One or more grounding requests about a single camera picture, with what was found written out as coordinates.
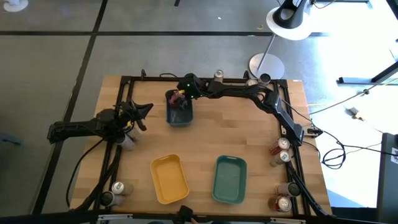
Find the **yellow tray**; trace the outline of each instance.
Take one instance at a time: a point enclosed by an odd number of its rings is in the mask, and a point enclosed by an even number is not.
[[[189,193],[187,180],[178,155],[171,154],[150,164],[157,200],[162,204],[176,202]]]

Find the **tray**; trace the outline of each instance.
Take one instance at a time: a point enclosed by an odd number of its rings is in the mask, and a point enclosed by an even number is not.
[[[246,162],[234,156],[217,159],[213,198],[219,202],[242,203],[246,194]]]
[[[168,122],[171,127],[187,127],[191,124],[193,120],[193,108],[192,100],[188,100],[188,105],[185,110],[180,110],[179,108],[173,108],[169,104],[169,98],[173,95],[175,90],[169,90],[166,92],[166,113]]]
[[[150,164],[157,200],[162,204],[185,198],[189,193],[187,181],[178,155],[172,154]]]

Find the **table leg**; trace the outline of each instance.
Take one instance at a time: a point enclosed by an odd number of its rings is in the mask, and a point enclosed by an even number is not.
[[[276,34],[272,34],[271,40],[264,53],[256,54],[250,59],[249,69],[255,77],[260,77],[260,75],[266,73],[270,75],[272,79],[280,79],[284,75],[285,66],[282,61],[275,55],[268,53],[275,37]]]

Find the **wooden table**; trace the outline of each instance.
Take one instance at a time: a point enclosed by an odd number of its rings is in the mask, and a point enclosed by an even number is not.
[[[112,108],[119,90],[120,76],[106,76],[99,94],[95,113]],[[137,104],[153,103],[144,124],[147,131],[133,151],[123,151],[118,180],[134,185],[134,192],[123,206],[114,211],[129,213],[175,213],[181,205],[193,209],[196,214],[292,216],[279,213],[268,207],[268,199],[274,189],[287,181],[285,166],[271,167],[268,148],[280,137],[279,123],[273,115],[259,110],[251,100],[224,97],[217,100],[200,98],[193,102],[194,120],[186,128],[172,128],[166,122],[165,92],[175,89],[174,82],[135,82],[133,100]],[[303,83],[289,80],[291,104],[308,116]],[[295,122],[309,125],[299,116]],[[86,150],[99,140],[88,139]],[[305,138],[312,144],[314,139]],[[81,162],[71,208],[79,206],[96,185],[106,143],[88,154]],[[157,201],[150,163],[157,158],[177,154],[180,156],[185,177],[190,188],[189,195],[175,203],[162,205]],[[300,147],[305,181],[309,191],[322,208],[331,214],[329,199],[323,180],[318,153],[304,144]],[[211,195],[216,159],[220,155],[243,158],[248,165],[246,198],[239,205],[217,202]],[[301,197],[298,197],[299,213],[303,213]]]

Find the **floor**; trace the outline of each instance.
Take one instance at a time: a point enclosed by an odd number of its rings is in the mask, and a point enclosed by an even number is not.
[[[24,141],[19,147],[0,144],[0,201],[7,205],[0,208],[0,216],[31,212],[52,152],[46,140],[48,127],[63,118],[79,73],[84,79],[72,121],[92,118],[104,75],[138,75],[144,68],[148,75],[193,72],[210,77],[222,69],[226,77],[238,78],[247,69],[249,58],[262,52],[270,38],[102,33],[91,37],[91,49],[89,32],[102,2],[35,0],[21,12],[0,11],[0,131]],[[99,31],[270,32],[265,16],[278,6],[277,1],[261,0],[181,0],[179,7],[173,4],[173,0],[109,1]],[[275,39],[270,53],[284,62],[283,78],[303,80],[311,111],[365,88],[339,86],[335,82],[338,77],[373,77],[395,62],[390,43],[397,36],[380,26],[386,19],[376,6],[370,9],[365,3],[337,2],[325,9],[307,8],[313,32],[322,35],[300,41]],[[90,56],[88,63],[84,56]],[[397,92],[396,86],[377,87],[370,95],[350,102],[370,114],[370,124],[352,120],[344,106],[312,118],[345,144],[372,145],[380,141],[380,133],[371,125],[398,133],[386,125],[398,121],[388,116],[388,111],[396,108],[385,97]],[[375,111],[385,116],[374,116]],[[65,141],[43,212],[67,210],[65,191],[84,142],[84,138]],[[335,146],[325,134],[317,144],[322,154]],[[378,154],[362,150],[348,155],[340,170],[323,166],[330,197],[337,194],[351,201],[350,205],[375,207],[378,163]],[[331,202],[332,206],[344,206],[341,200],[331,198]]]

